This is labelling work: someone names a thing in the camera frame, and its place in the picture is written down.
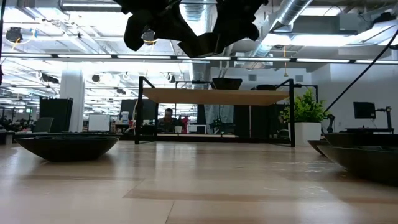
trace ventilation pipe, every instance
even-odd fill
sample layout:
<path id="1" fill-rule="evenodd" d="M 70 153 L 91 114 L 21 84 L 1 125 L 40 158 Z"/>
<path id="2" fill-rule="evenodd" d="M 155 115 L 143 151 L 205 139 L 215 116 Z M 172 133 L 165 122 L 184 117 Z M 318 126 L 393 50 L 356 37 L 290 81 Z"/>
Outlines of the ventilation pipe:
<path id="1" fill-rule="evenodd" d="M 253 50 L 252 57 L 265 57 L 273 48 L 262 44 L 268 33 L 272 30 L 279 29 L 281 27 L 292 27 L 294 21 L 300 16 L 304 9 L 310 5 L 312 0 L 283 0 L 280 4 L 280 9 L 272 15 L 267 16 L 266 22 L 263 27 L 262 40 L 256 50 Z M 258 62 L 248 62 L 243 65 L 244 68 L 253 69 L 256 68 Z"/>

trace computer monitor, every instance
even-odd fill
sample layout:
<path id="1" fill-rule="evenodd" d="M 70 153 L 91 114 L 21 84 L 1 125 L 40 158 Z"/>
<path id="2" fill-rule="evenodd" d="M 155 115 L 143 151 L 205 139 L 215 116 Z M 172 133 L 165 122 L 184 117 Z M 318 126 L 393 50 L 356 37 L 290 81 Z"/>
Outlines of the computer monitor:
<path id="1" fill-rule="evenodd" d="M 355 119 L 376 119 L 374 103 L 354 102 Z"/>

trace wooden board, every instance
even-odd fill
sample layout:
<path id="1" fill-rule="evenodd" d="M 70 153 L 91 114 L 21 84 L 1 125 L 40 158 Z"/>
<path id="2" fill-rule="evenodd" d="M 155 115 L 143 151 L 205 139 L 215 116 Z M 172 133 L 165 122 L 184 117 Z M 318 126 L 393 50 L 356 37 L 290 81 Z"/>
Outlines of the wooden board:
<path id="1" fill-rule="evenodd" d="M 144 88 L 144 96 L 156 103 L 266 106 L 288 98 L 289 92 L 266 90 L 190 90 L 172 88 Z"/>

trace ceiling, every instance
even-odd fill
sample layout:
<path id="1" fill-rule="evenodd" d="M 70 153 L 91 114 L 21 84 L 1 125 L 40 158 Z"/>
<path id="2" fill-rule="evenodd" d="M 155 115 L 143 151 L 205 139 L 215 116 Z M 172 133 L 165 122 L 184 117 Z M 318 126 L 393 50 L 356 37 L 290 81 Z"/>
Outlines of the ceiling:
<path id="1" fill-rule="evenodd" d="M 139 55 L 185 55 L 174 40 L 157 40 L 155 45 L 144 45 L 139 51 L 134 52 L 126 47 L 123 42 L 124 29 L 129 15 L 124 15 L 117 7 L 95 7 L 94 4 L 114 4 L 111 0 L 81 1 L 64 0 L 63 6 L 41 4 L 40 7 L 20 8 L 9 6 L 4 15 L 3 52 L 15 53 L 46 53 L 46 54 L 139 54 Z M 211 32 L 216 20 L 216 7 L 214 0 L 182 0 L 182 16 L 197 35 Z M 280 0 L 270 1 L 267 6 L 262 6 L 256 13 L 255 25 L 262 30 L 264 21 L 268 15 L 279 9 Z M 200 19 L 192 20 L 185 13 L 184 7 L 201 3 L 203 13 Z M 338 0 L 314 0 L 303 11 L 302 16 L 336 16 L 348 11 L 358 14 L 364 11 L 376 11 L 384 7 L 392 7 L 396 10 L 396 0 L 388 1 L 338 1 Z M 23 40 L 19 44 L 10 42 L 5 38 L 7 30 L 11 27 L 21 27 Z M 385 35 L 384 42 L 391 38 Z M 262 37 L 253 42 L 241 40 L 226 50 L 224 55 L 249 54 L 259 44 Z M 356 46 L 319 47 L 298 45 L 289 42 L 285 47 L 274 46 L 270 54 L 274 57 L 302 57 L 302 58 L 373 58 L 383 46 L 377 43 Z M 3 98 L 22 97 L 23 102 L 37 105 L 39 96 L 57 97 L 59 85 L 51 84 L 53 88 L 43 88 L 48 83 L 40 80 L 41 74 L 50 75 L 60 82 L 62 81 L 62 68 L 64 62 L 53 60 L 26 60 L 25 58 L 2 58 L 3 83 L 8 85 L 32 86 L 27 88 L 3 88 Z M 146 76 L 155 86 L 174 88 L 174 84 L 167 81 L 165 76 L 172 74 L 177 80 L 191 80 L 193 78 L 192 63 L 149 63 L 149 62 L 82 62 L 86 78 L 86 112 L 117 111 L 122 98 L 134 98 L 137 96 L 138 76 Z M 275 63 L 268 68 L 283 67 L 283 63 Z M 295 63 L 297 68 L 310 69 L 309 64 Z M 97 74 L 102 82 L 93 82 L 92 75 Z M 120 88 L 129 87 L 125 95 L 116 93 L 115 89 L 103 89 L 105 87 Z M 2 106 L 12 107 L 18 102 L 4 99 L 0 101 Z M 186 106 L 187 111 L 195 110 L 193 105 Z"/>

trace person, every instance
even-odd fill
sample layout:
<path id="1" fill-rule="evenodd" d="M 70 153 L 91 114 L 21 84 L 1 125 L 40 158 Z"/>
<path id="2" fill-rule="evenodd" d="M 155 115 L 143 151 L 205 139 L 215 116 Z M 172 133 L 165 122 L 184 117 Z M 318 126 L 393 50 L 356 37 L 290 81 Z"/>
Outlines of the person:
<path id="1" fill-rule="evenodd" d="M 174 133 L 174 127 L 177 119 L 173 118 L 173 109 L 167 108 L 164 111 L 164 117 L 158 120 L 157 129 L 161 133 Z"/>

